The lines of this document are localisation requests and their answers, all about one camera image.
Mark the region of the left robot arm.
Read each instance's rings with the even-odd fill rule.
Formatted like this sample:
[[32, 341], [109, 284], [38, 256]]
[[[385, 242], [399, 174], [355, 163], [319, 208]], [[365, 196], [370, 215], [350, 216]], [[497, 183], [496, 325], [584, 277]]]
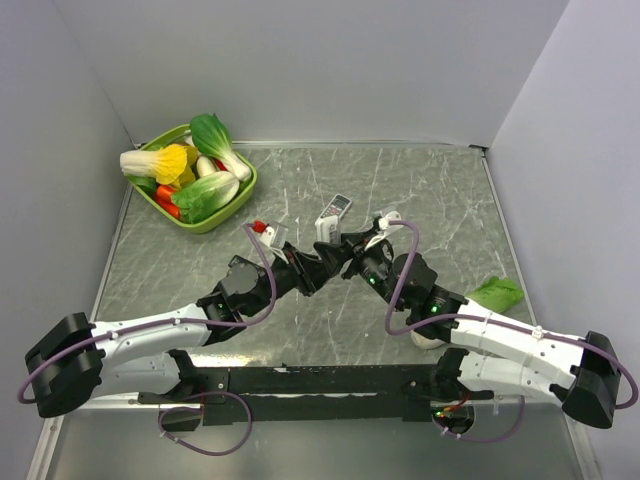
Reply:
[[65, 316], [25, 355], [31, 403], [40, 417], [53, 418], [111, 394], [189, 400], [198, 378], [184, 349], [229, 340], [265, 319], [276, 300], [293, 289], [305, 296], [321, 289], [346, 258], [329, 244], [315, 248], [305, 254], [286, 245], [264, 265], [236, 255], [210, 294], [173, 312], [95, 323], [83, 312]]

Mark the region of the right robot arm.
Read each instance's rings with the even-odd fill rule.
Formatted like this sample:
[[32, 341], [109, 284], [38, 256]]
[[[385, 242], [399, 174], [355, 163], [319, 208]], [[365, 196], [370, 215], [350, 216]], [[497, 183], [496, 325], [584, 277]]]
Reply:
[[345, 277], [361, 276], [390, 311], [409, 311], [406, 324], [419, 337], [453, 345], [455, 363], [436, 375], [446, 400], [521, 395], [557, 405], [582, 424], [612, 426], [621, 368], [607, 336], [559, 334], [495, 313], [438, 286], [420, 254], [394, 255], [375, 230], [341, 241], [351, 259]]

